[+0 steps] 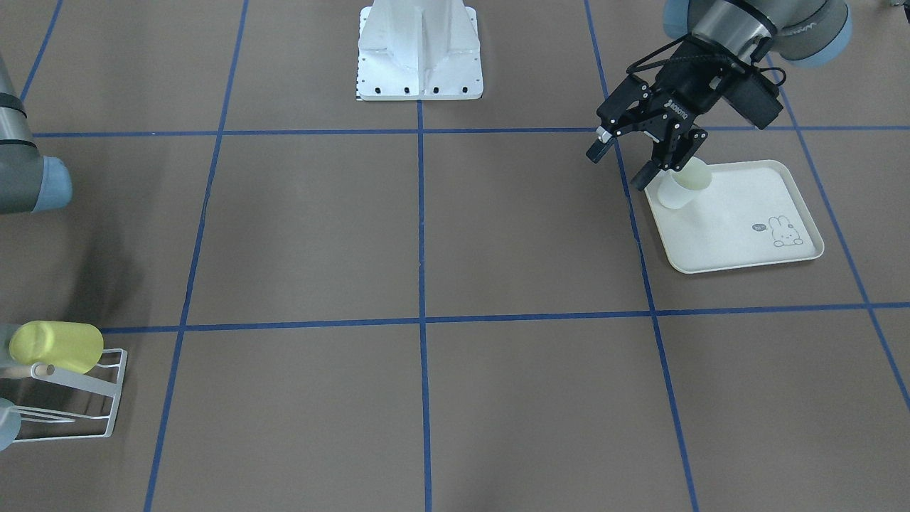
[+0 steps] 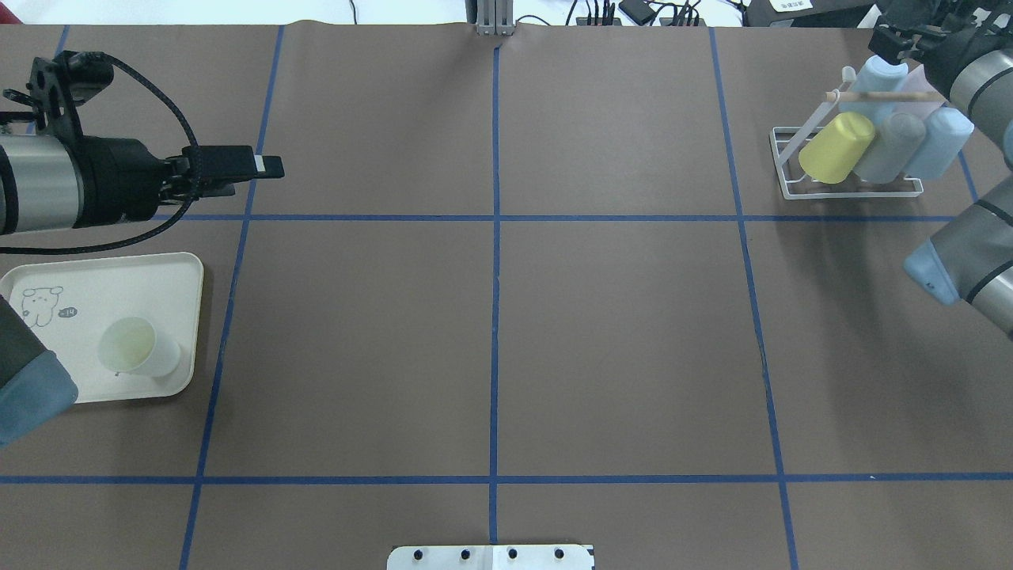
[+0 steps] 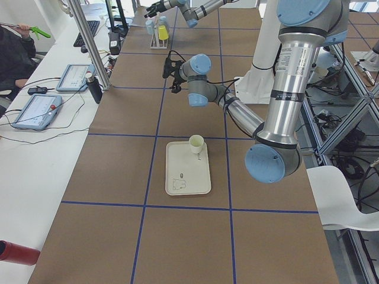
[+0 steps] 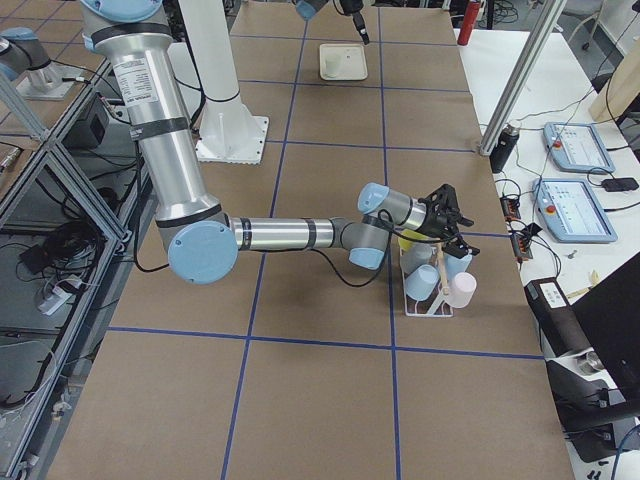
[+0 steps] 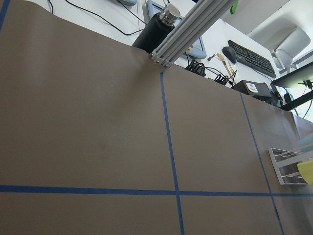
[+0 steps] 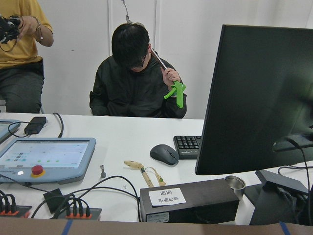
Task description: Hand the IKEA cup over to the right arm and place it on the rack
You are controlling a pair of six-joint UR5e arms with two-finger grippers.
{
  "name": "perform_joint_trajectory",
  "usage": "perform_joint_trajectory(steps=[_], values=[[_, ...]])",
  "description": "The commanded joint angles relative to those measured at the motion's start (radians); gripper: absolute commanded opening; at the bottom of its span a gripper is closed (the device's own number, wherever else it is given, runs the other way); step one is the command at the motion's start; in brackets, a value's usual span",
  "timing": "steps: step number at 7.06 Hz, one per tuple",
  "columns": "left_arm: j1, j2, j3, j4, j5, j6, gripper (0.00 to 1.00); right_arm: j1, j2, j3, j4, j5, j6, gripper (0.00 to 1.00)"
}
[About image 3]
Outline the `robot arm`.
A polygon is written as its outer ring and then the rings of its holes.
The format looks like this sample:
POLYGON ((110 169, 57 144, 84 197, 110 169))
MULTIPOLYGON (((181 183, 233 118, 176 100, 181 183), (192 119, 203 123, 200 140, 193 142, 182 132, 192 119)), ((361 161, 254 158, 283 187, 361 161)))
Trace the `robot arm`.
POLYGON ((197 8, 191 8, 188 1, 185 0, 159 1, 146 8, 147 14, 145 14, 144 17, 152 18, 157 16, 158 13, 165 12, 171 8, 179 8, 187 26, 189 26, 189 28, 193 28, 198 24, 200 19, 206 17, 208 14, 219 9, 223 5, 233 2, 234 1, 228 0, 213 0, 208 1, 197 8))
POLYGON ((316 49, 345 40, 349 17, 348 1, 279 1, 281 51, 265 119, 258 117, 223 85, 207 80, 211 61, 197 54, 187 61, 167 57, 164 78, 173 77, 172 92, 188 83, 189 104, 221 106, 255 144, 245 156, 249 174, 262 183, 275 183, 294 173, 301 164, 295 126, 310 77, 316 49))

